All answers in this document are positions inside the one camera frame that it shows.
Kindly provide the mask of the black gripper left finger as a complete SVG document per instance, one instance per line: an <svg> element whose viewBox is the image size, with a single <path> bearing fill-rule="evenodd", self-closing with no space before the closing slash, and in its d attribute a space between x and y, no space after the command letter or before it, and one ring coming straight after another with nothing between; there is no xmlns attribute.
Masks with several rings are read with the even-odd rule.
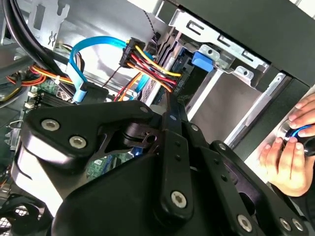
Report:
<svg viewBox="0 0 315 236"><path fill-rule="evenodd" d="M30 111L21 131L15 181L42 200L53 218L81 186L158 150L189 154L181 104L168 96L157 114L132 100Z"/></svg>

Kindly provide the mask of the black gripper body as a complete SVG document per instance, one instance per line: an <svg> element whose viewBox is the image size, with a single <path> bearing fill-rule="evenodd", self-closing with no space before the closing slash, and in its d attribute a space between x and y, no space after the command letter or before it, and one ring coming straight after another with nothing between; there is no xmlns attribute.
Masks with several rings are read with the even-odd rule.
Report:
<svg viewBox="0 0 315 236"><path fill-rule="evenodd" d="M218 236L221 207L198 154L158 150L73 191L54 236Z"/></svg>

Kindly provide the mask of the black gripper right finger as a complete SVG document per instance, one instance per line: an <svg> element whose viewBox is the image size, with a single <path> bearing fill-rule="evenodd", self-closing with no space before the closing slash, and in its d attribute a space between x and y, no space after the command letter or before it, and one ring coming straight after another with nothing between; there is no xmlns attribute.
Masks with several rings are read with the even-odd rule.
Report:
<svg viewBox="0 0 315 236"><path fill-rule="evenodd" d="M192 164L192 219L183 236L307 236L304 221L230 148L206 142L180 109Z"/></svg>

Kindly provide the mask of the person's left hand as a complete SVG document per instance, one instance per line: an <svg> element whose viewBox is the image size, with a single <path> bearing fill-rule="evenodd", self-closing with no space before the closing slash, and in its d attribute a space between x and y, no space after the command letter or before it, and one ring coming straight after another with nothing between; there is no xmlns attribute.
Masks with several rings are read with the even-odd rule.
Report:
<svg viewBox="0 0 315 236"><path fill-rule="evenodd" d="M301 197L313 181L315 157L305 157L304 146L291 137L283 147L283 139L276 138L266 145L259 157L267 181L290 197Z"/></svg>

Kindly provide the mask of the person's right hand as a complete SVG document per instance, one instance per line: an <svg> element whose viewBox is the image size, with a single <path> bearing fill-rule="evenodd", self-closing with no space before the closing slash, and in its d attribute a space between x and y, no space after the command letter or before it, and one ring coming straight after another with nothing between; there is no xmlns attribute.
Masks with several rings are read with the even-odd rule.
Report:
<svg viewBox="0 0 315 236"><path fill-rule="evenodd" d="M315 135L315 94L311 94L295 105L294 112L288 117L289 126L292 129L299 129L300 137L311 137Z"/></svg>

